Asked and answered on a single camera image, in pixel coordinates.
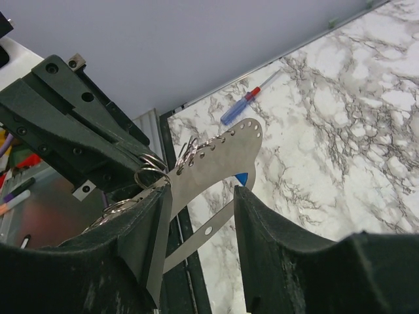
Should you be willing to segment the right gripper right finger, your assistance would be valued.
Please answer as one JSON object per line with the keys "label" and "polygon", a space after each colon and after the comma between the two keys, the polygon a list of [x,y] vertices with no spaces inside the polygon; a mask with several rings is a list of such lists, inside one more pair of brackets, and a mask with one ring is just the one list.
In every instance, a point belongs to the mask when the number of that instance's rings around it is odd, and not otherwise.
{"label": "right gripper right finger", "polygon": [[418,236],[316,235],[234,189],[248,313],[417,313]]}

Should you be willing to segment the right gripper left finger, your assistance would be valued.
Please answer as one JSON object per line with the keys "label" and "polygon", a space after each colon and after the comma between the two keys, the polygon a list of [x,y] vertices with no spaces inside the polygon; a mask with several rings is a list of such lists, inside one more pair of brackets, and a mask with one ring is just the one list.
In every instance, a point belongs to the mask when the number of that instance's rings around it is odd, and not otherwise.
{"label": "right gripper left finger", "polygon": [[169,186],[58,247],[1,246],[2,313],[151,313],[159,307]]}

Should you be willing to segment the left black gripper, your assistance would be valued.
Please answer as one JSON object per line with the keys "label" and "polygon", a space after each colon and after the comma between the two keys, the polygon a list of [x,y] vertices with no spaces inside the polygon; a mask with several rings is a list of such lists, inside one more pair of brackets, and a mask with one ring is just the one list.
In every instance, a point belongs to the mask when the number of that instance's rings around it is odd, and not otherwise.
{"label": "left black gripper", "polygon": [[162,177],[149,138],[84,73],[51,55],[1,91],[1,123],[48,165],[86,190],[131,198]]}

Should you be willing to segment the metal key organizer plate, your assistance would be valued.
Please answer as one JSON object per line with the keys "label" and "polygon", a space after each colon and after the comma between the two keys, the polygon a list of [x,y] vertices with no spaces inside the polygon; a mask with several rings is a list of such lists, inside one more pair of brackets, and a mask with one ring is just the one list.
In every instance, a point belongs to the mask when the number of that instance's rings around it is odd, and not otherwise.
{"label": "metal key organizer plate", "polygon": [[86,230],[82,239],[93,241],[87,260],[117,263],[138,281],[160,276],[186,260],[230,220],[233,204],[166,254],[170,222],[195,197],[226,178],[245,174],[243,185],[253,188],[262,139],[260,123],[246,118],[202,144],[191,144],[169,173],[133,198],[108,207]]}

